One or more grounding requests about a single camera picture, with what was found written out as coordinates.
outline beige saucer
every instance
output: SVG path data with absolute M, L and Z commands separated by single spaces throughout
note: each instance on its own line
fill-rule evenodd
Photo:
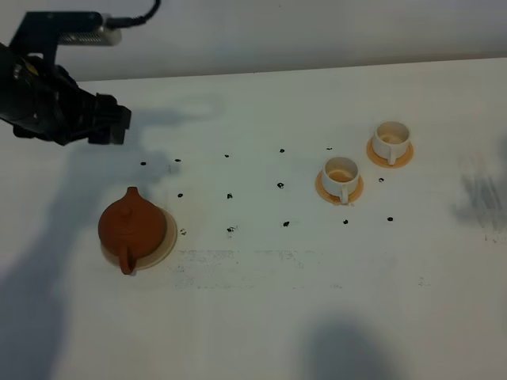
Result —
M 164 237 L 164 240 L 162 240 L 162 243 L 160 243 L 158 248 L 152 254 L 137 260 L 137 262 L 135 263 L 135 270 L 147 269 L 160 263 L 162 260 L 166 258 L 167 255 L 169 255 L 169 253 L 174 247 L 174 244 L 176 244 L 177 238 L 176 222 L 174 221 L 174 218 L 171 216 L 170 213 L 168 213 L 163 209 L 160 209 L 160 211 L 166 217 L 166 226 L 167 226 L 166 236 Z M 118 268 L 120 267 L 120 261 L 118 259 L 118 256 L 111 254 L 102 244 L 101 251 L 105 259 L 109 263 L 113 264 L 115 267 Z
M 410 143 L 409 147 L 406 148 L 405 154 L 400 158 L 398 158 L 394 165 L 389 165 L 389 163 L 385 158 L 381 158 L 375 153 L 375 151 L 373 150 L 373 139 L 370 139 L 370 141 L 368 141 L 368 146 L 366 147 L 366 154 L 368 155 L 368 158 L 378 166 L 382 166 L 383 168 L 396 169 L 401 168 L 402 166 L 405 166 L 410 162 L 410 160 L 414 156 L 414 147 L 412 146 L 412 143 Z
M 364 187 L 363 177 L 359 176 L 359 182 L 357 183 L 356 190 L 354 190 L 352 194 L 349 194 L 348 204 L 351 204 L 351 202 L 356 201 L 361 196 L 361 194 L 363 193 L 363 187 Z M 341 204 L 339 196 L 332 196 L 324 189 L 324 186 L 322 186 L 322 171 L 320 171 L 318 173 L 317 178 L 315 178 L 315 190 L 317 190 L 317 193 L 326 202 L 332 204 Z

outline white wall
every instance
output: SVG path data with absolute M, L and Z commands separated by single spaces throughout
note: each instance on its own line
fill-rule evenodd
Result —
M 145 13 L 152 0 L 3 0 L 0 40 L 26 10 Z M 290 70 L 503 55 L 505 0 L 162 0 L 117 47 L 61 47 L 79 80 Z

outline cable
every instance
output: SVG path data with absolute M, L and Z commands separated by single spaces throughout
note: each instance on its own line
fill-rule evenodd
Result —
M 146 24 L 148 20 L 150 20 L 160 8 L 160 1 L 155 0 L 155 4 L 150 9 L 148 13 L 144 16 L 138 17 L 111 17 L 105 21 L 105 27 L 109 29 L 124 29 L 131 28 L 132 26 L 139 26 Z

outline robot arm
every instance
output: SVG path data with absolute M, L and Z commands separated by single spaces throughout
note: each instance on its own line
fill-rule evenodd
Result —
M 55 65 L 59 44 L 118 44 L 120 28 L 144 24 L 142 17 L 107 18 L 96 12 L 29 12 L 9 47 L 0 44 L 0 119 L 20 138 L 66 145 L 79 139 L 93 144 L 123 144 L 131 112 L 111 95 L 79 89 Z

